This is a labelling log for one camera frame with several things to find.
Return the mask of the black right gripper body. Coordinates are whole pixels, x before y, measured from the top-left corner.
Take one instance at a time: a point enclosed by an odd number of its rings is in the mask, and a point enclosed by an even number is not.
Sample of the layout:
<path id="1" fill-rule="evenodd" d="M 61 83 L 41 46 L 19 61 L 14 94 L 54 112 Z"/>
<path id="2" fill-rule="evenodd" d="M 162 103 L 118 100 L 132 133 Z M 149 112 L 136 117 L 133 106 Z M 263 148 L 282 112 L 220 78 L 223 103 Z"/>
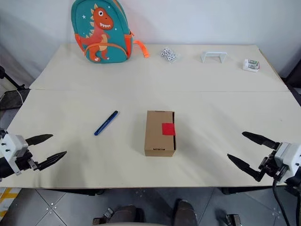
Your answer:
<path id="1" fill-rule="evenodd" d="M 272 151 L 272 153 L 268 157 L 265 157 L 259 165 L 259 169 L 261 170 L 261 178 L 263 178 L 264 174 L 267 174 L 277 182 L 280 182 L 280 180 L 284 176 L 284 173 L 286 172 L 286 166 L 282 163 L 280 164 L 280 166 L 277 165 L 275 159 L 276 153 L 276 151 Z"/>

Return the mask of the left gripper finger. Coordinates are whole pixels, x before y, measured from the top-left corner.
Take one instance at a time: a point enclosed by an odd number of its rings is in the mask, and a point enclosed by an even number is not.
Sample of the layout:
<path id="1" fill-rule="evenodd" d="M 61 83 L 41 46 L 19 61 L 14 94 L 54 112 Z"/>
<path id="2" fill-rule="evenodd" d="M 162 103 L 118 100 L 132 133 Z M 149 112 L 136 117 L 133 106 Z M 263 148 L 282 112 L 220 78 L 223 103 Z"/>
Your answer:
<path id="1" fill-rule="evenodd" d="M 37 144 L 40 144 L 40 143 L 46 141 L 47 139 L 51 138 L 52 136 L 53 136 L 53 134 L 42 134 L 42 135 L 28 138 L 25 141 L 28 145 L 37 145 Z"/>
<path id="2" fill-rule="evenodd" d="M 50 157 L 48 157 L 45 161 L 41 162 L 41 163 L 36 163 L 37 165 L 37 169 L 42 171 L 52 165 L 54 165 L 55 163 L 57 163 L 60 159 L 62 159 L 65 155 L 67 154 L 67 151 L 64 152 L 60 152 L 60 153 L 56 153 L 54 155 L 51 155 Z"/>

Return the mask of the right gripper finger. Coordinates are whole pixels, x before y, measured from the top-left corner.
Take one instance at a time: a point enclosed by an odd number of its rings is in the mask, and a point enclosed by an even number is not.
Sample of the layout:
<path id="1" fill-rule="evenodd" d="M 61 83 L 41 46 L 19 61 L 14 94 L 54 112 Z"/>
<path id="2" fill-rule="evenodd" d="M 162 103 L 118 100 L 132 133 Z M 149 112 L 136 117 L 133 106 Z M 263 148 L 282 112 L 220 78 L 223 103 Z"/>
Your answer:
<path id="1" fill-rule="evenodd" d="M 244 131 L 242 135 L 259 145 L 264 145 L 271 149 L 277 149 L 280 145 L 279 142 L 272 141 L 269 138 L 251 132 Z"/>
<path id="2" fill-rule="evenodd" d="M 250 167 L 250 165 L 240 158 L 237 158 L 231 154 L 227 154 L 227 157 L 243 172 L 253 177 L 257 182 L 260 182 L 264 174 L 260 171 L 256 171 Z"/>

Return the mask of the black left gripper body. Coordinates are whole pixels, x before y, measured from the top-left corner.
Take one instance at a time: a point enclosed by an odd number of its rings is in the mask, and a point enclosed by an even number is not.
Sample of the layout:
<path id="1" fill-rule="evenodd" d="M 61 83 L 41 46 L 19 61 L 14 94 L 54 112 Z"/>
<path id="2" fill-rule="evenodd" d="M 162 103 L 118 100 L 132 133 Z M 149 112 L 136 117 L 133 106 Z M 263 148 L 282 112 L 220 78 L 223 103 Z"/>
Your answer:
<path id="1" fill-rule="evenodd" d="M 32 159 L 32 154 L 29 150 L 27 150 L 22 157 L 16 158 L 15 163 L 20 171 L 27 169 L 39 169 L 38 162 Z"/>

